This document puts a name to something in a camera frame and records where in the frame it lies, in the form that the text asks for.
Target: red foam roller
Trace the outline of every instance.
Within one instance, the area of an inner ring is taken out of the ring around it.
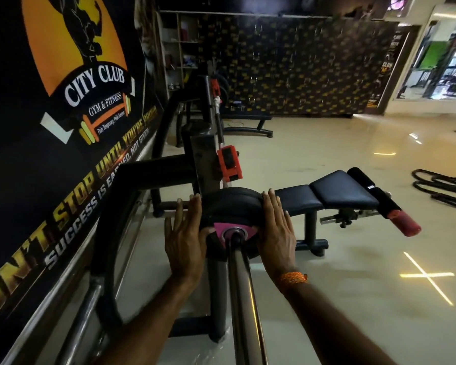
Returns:
[[[422,228],[405,211],[393,210],[387,217],[406,237],[418,235]]]

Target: person's right hand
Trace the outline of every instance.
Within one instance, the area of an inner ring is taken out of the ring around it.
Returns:
[[[274,190],[263,192],[265,228],[259,231],[257,245],[265,270],[274,283],[284,273],[298,271],[296,268],[297,239],[289,213],[284,213],[280,198]]]

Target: forearm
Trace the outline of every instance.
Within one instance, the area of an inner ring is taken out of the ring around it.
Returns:
[[[293,285],[285,297],[298,315],[323,365],[395,365],[382,349],[310,284]]]
[[[193,291],[187,280],[169,278],[154,299],[124,329],[95,365],[154,365],[179,311]]]

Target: tile floor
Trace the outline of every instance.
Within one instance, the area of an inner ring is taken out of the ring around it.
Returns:
[[[392,192],[394,200],[423,227],[420,235],[408,239],[380,216],[356,221],[346,229],[320,225],[317,237],[328,239],[330,249],[324,258],[298,252],[300,269],[398,364],[456,365],[456,209],[412,188],[410,175],[422,168],[456,177],[456,118],[275,118],[266,127],[274,131],[274,138],[226,136],[226,142],[241,153],[244,178],[234,186],[257,191],[284,188],[358,166],[382,189]],[[177,153],[175,147],[166,148],[166,155]],[[189,193],[189,186],[162,190],[164,200],[187,198]],[[319,216],[334,213],[322,211]],[[124,318],[134,315],[169,275],[162,223],[148,219],[141,225],[119,297]],[[293,218],[293,223],[301,238],[302,216]],[[404,252],[427,273],[454,273],[434,278],[453,306],[427,279],[400,277],[420,273]],[[251,268],[270,364],[319,364],[261,261],[252,260]],[[75,301],[80,300],[78,293]],[[183,315],[207,311],[205,281]],[[70,320],[63,316],[53,333],[55,340],[48,343],[37,364],[52,363]],[[207,336],[170,339],[159,364],[235,364],[232,331],[220,344]]]

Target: orange bracelet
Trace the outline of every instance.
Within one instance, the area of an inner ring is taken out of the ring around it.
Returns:
[[[294,284],[307,283],[307,274],[298,271],[284,273],[277,279],[277,283],[280,291],[285,294]]]

